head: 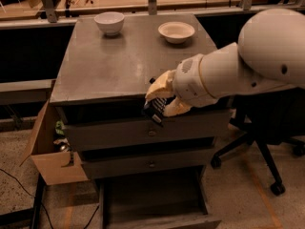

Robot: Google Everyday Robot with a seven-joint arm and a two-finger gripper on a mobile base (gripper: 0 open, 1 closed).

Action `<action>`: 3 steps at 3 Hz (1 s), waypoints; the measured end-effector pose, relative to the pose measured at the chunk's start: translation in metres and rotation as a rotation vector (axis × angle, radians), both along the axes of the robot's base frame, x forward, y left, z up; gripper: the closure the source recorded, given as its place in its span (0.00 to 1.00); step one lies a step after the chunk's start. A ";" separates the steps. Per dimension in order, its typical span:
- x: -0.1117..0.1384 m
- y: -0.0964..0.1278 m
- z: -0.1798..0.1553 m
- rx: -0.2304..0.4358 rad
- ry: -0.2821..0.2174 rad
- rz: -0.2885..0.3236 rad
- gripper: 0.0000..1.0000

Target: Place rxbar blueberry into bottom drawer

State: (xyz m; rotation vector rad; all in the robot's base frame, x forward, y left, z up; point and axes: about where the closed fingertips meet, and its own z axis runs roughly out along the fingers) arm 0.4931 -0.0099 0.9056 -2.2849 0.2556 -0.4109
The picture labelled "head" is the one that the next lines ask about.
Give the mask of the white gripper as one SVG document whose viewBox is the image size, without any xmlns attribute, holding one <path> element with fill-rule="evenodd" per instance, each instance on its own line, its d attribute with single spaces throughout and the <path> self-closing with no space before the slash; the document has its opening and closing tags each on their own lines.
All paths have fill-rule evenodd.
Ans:
<svg viewBox="0 0 305 229">
<path fill-rule="evenodd" d="M 176 70 L 162 73 L 147 90 L 145 99 L 152 101 L 156 98 L 177 96 L 165 106 L 165 117 L 183 115 L 192 107 L 201 108 L 215 104 L 217 99 L 207 92 L 200 78 L 199 67 L 203 57 L 203 54 L 197 54 L 181 61 Z"/>
</svg>

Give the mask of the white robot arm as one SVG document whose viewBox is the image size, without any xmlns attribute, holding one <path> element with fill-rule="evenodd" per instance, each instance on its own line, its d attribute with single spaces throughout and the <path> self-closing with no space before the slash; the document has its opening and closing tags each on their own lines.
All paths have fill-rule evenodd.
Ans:
<svg viewBox="0 0 305 229">
<path fill-rule="evenodd" d="M 162 73 L 147 102 L 170 99 L 165 117 L 213 105 L 231 95 L 254 95 L 305 87 L 305 15 L 264 10 L 243 26 L 238 40 L 209 54 L 197 54 Z"/>
</svg>

